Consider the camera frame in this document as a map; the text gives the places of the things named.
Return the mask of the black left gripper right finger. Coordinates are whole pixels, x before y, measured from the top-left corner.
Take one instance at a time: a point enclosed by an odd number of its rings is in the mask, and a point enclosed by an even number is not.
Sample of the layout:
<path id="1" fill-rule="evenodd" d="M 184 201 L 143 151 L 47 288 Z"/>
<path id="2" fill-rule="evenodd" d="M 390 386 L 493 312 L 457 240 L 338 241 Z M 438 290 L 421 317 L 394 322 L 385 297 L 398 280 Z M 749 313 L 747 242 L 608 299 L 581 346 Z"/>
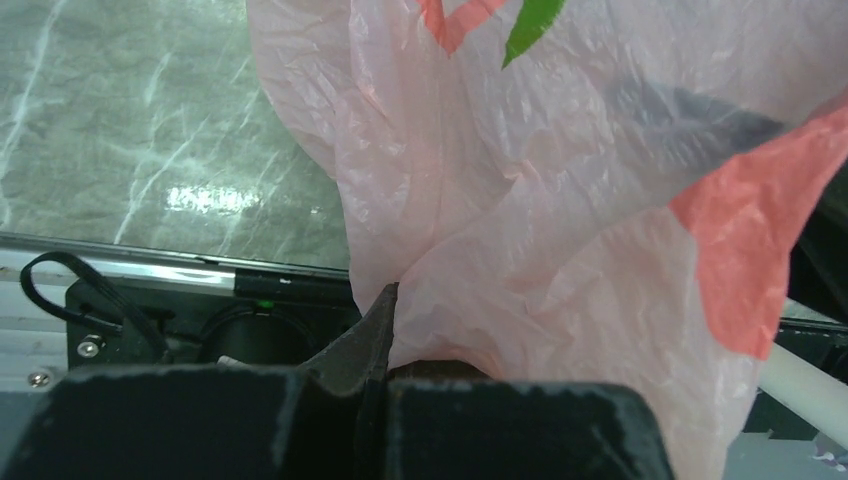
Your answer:
<path id="1" fill-rule="evenodd" d="M 457 361 L 391 373 L 390 479 L 672 479 L 658 422 L 634 390 L 495 381 Z"/>

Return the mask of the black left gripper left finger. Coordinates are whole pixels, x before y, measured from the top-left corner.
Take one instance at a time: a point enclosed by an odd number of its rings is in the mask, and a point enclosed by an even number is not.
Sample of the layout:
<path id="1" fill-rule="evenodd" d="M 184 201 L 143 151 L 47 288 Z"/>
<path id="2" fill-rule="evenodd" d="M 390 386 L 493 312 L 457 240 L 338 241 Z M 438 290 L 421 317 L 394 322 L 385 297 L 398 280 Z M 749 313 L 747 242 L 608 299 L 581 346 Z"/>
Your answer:
<path id="1" fill-rule="evenodd" d="M 5 479 L 378 479 L 398 288 L 297 367 L 127 365 L 69 373 Z"/>

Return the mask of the white pvc pipe frame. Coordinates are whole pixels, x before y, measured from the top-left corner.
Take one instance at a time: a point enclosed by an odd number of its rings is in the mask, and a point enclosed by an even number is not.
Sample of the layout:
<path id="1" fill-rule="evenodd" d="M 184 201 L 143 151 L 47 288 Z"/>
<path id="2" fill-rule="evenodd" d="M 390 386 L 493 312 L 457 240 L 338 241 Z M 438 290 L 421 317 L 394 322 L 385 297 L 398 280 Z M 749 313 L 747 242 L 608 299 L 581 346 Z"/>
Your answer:
<path id="1" fill-rule="evenodd" d="M 847 385 L 775 344 L 760 373 L 760 388 L 847 448 Z"/>

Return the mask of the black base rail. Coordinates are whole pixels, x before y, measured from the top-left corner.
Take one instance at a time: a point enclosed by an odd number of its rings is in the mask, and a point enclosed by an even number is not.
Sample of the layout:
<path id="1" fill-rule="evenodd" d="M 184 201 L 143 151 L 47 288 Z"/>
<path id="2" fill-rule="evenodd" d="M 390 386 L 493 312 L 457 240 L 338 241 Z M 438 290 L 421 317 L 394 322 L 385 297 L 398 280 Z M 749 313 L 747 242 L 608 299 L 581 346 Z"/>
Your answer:
<path id="1" fill-rule="evenodd" d="M 115 334 L 71 324 L 24 293 L 112 324 L 121 310 L 68 267 L 64 252 L 104 276 L 165 338 L 178 363 L 240 361 L 297 364 L 345 333 L 360 317 L 347 274 L 290 265 L 3 234 L 1 237 L 1 389 L 41 393 L 72 369 L 139 363 L 147 347 L 136 332 Z"/>

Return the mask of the pink plastic bag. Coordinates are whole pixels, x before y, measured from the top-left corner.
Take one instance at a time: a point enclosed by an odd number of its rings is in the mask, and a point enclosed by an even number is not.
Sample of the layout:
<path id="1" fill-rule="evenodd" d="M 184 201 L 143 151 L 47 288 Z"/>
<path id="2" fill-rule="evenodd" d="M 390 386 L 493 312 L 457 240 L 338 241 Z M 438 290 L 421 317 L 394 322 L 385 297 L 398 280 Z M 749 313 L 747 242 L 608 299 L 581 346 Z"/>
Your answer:
<path id="1" fill-rule="evenodd" d="M 606 381 L 718 479 L 847 156 L 843 1 L 251 1 L 390 363 Z"/>

